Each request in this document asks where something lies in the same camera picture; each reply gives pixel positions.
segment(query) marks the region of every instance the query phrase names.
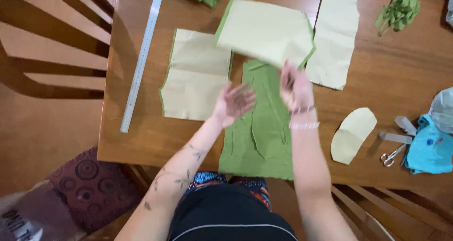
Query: wooden floor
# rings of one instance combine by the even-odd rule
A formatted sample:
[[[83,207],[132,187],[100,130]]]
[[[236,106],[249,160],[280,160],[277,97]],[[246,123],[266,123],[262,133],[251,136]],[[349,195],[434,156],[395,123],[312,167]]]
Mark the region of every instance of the wooden floor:
[[[76,28],[109,42],[110,36],[60,0],[26,0]],[[82,0],[94,7],[89,0]],[[108,17],[93,8],[107,21]],[[0,38],[9,55],[106,69],[107,60],[66,47],[0,23]],[[33,79],[56,85],[103,89],[102,78],[33,75]],[[0,196],[30,189],[54,169],[78,153],[97,144],[102,100],[40,100],[19,95],[0,84]],[[293,190],[282,180],[268,179],[273,211],[279,213],[304,239],[302,222]],[[431,191],[423,195],[453,209],[453,191]],[[124,215],[88,240],[113,240],[127,221]],[[408,227],[424,230],[429,241],[452,240],[414,219],[396,214]],[[367,240],[355,228],[360,240]]]

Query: patterned shorts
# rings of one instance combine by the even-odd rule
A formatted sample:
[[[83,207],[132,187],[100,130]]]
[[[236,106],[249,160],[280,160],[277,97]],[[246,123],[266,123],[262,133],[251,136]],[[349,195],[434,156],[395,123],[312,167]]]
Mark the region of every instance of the patterned shorts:
[[[187,191],[184,193],[181,201],[191,192],[198,191],[210,185],[221,183],[228,183],[237,185],[247,189],[255,198],[261,201],[269,211],[272,211],[269,200],[269,193],[264,178],[251,178],[251,177],[232,177],[227,181],[225,175],[218,174],[217,172],[197,172],[195,177],[190,182]]]

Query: person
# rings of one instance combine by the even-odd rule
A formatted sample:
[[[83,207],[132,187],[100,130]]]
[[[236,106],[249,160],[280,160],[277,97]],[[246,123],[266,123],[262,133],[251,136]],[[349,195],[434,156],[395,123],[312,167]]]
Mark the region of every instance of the person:
[[[294,188],[307,240],[357,240],[331,197],[313,86],[289,61],[280,72],[280,95],[291,114]],[[250,111],[255,98],[246,84],[232,88],[229,82],[220,91],[212,116],[157,174],[116,241],[296,240],[268,207],[263,179],[226,183],[216,173],[196,174],[220,132]]]

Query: blue fabric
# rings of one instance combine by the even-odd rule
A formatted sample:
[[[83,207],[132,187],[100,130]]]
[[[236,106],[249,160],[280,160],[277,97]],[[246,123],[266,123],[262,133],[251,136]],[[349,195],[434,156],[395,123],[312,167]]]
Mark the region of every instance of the blue fabric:
[[[421,115],[417,134],[406,154],[404,164],[412,174],[451,172],[453,137],[439,131],[427,114]]]

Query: wooden chair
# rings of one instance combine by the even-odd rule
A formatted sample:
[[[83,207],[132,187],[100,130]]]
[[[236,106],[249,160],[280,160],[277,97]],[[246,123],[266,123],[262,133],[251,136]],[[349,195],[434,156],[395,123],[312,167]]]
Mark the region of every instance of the wooden chair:
[[[94,24],[111,33],[111,25],[80,0],[62,0]],[[91,0],[113,18],[107,0]],[[109,45],[42,11],[24,0],[0,0],[0,21],[30,33],[107,58]],[[105,77],[105,70],[9,57],[0,40],[0,82],[17,93],[36,98],[102,99],[104,91],[38,83],[25,73]]]
[[[294,189],[294,183],[287,181]],[[442,240],[453,240],[453,214],[437,203],[408,190],[378,189],[374,187],[352,187],[343,184],[332,186],[332,198],[343,213],[370,241],[382,240],[382,233],[371,228],[363,216],[353,210],[352,204],[360,207],[381,227],[379,229],[389,237],[387,240],[398,238],[403,241],[426,241],[422,229],[410,228],[407,222],[394,219],[394,211],[431,226],[434,231],[443,236]],[[392,211],[383,209],[383,205],[391,205]]]

